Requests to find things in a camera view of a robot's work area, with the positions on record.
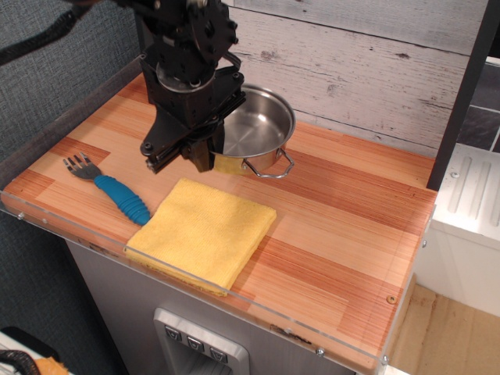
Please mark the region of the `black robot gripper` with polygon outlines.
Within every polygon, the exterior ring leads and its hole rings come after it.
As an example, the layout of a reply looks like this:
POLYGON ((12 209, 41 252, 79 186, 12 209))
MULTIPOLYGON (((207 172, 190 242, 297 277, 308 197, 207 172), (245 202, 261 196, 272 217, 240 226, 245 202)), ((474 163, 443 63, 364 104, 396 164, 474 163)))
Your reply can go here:
POLYGON ((244 75, 238 66, 215 71, 204 86, 174 91, 166 79, 147 64, 141 66, 155 121, 141 144, 148 168, 160 172, 177 157, 189 160, 199 173, 213 169, 215 156, 223 153, 224 119, 245 101, 244 75))

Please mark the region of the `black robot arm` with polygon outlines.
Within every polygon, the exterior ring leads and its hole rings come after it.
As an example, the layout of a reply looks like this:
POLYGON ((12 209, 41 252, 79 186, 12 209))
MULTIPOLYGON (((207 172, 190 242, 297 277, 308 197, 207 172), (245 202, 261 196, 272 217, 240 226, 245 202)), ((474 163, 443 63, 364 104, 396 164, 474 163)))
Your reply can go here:
POLYGON ((222 151, 224 120, 245 101, 241 60, 230 52, 238 25, 221 1, 120 1, 152 43, 140 57, 155 122, 141 153, 158 173, 177 157, 200 172, 222 151))

